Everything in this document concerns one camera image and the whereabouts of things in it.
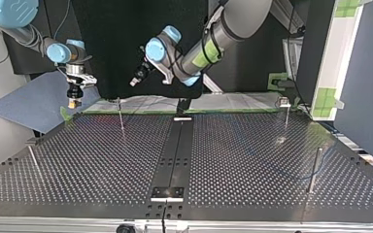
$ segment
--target metal bracket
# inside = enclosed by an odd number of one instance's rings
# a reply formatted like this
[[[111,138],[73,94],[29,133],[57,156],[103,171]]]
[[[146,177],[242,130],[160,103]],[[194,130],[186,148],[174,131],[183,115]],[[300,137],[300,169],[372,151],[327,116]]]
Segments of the metal bracket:
[[[157,69],[159,70],[164,76],[165,76],[165,80],[162,81],[162,83],[164,84],[172,84],[172,81],[174,80],[174,74],[172,73],[171,70],[169,70],[168,68],[166,68],[166,66],[164,66],[162,63],[157,63],[157,62],[154,62],[153,60],[149,59],[147,57],[147,60]]]
[[[152,202],[184,202],[183,187],[155,187],[153,189]]]

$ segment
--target metal pin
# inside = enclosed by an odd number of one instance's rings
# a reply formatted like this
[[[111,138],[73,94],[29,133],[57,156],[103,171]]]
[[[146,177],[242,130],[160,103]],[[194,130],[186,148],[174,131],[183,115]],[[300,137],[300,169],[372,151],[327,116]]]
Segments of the metal pin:
[[[31,153],[31,156],[32,156],[32,159],[33,159],[33,163],[35,164],[35,166],[38,167],[38,161],[36,160],[35,153],[33,152],[32,147],[28,146],[28,148],[29,148],[29,152]]]
[[[122,119],[122,107],[121,107],[121,104],[120,104],[120,98],[119,97],[117,99],[117,108],[118,108],[118,112],[119,112],[120,129],[123,132],[124,127],[123,127],[123,119]]]
[[[290,106],[289,106],[288,109],[287,109],[286,127],[288,126],[289,110],[290,110]]]
[[[316,154],[316,158],[315,158],[315,161],[314,161],[314,169],[313,169],[313,172],[311,174],[311,180],[310,180],[310,183],[309,183],[308,189],[307,189],[308,193],[312,193],[314,191],[314,186],[315,186],[317,173],[319,172],[320,167],[321,167],[321,163],[322,163],[322,151],[323,151],[322,148],[317,149],[317,154]]]

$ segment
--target robotic arm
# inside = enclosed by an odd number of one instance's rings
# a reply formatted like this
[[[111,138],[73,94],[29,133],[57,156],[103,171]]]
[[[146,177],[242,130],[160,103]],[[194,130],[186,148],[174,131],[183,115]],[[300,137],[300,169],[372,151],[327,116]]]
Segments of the robotic arm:
[[[164,84],[171,84],[176,77],[186,86],[194,85],[201,71],[219,62],[225,50],[253,36],[271,4],[272,0],[220,1],[202,39],[186,55],[177,50],[181,33],[173,26],[165,27],[147,43],[145,61],[135,71],[131,85],[141,82],[154,68],[165,76]]]
[[[39,0],[0,0],[0,30],[21,45],[46,55],[57,64],[65,64],[69,83],[69,108],[81,106],[83,88],[95,85],[97,80],[85,73],[84,63],[91,59],[85,52],[85,43],[68,40],[66,45],[50,37],[43,37],[30,22],[38,12]]]

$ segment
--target reflective metal surface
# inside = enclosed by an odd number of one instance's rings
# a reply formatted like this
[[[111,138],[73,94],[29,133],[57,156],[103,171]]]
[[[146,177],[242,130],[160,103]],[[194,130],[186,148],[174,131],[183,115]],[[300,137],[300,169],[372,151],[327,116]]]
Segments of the reflective metal surface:
[[[184,219],[373,222],[373,168],[298,114],[197,116],[188,190]]]
[[[165,218],[213,232],[264,221],[373,223],[373,167],[302,114],[288,123],[284,112],[124,116],[123,125],[118,115],[81,116],[31,148],[38,165],[28,148],[6,160],[0,216]],[[165,186],[183,187],[184,203],[151,202]]]
[[[0,216],[137,217],[147,212],[169,116],[81,116],[0,167]]]

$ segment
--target green tape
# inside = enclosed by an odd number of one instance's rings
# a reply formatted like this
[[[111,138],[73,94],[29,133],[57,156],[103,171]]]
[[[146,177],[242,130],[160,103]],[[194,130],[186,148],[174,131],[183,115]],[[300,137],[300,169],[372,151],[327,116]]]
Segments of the green tape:
[[[60,115],[62,116],[63,120],[69,121],[73,118],[73,116],[70,116],[68,114],[68,111],[65,109],[65,107],[60,107]]]
[[[340,0],[338,2],[335,17],[355,17],[359,0]]]
[[[313,117],[330,117],[335,107],[335,88],[320,88],[314,104]]]
[[[285,88],[279,88],[276,85],[272,84],[273,81],[286,81],[288,79],[287,73],[272,73],[269,74],[268,78],[268,90],[276,90],[276,91],[285,91]]]
[[[205,51],[207,52],[208,58],[211,60],[212,63],[216,63],[219,61],[218,56],[220,55],[217,51],[217,47],[215,46],[214,42],[211,40],[205,46]],[[199,52],[199,54],[192,60],[192,63],[197,67],[204,68],[210,64],[210,62],[205,57],[204,51]]]
[[[222,110],[188,110],[186,114],[260,114],[260,113],[277,113],[280,109],[222,109]],[[85,115],[117,115],[118,111],[113,110],[97,110],[97,111],[85,111]],[[125,116],[131,115],[173,115],[175,111],[122,111],[122,114]]]

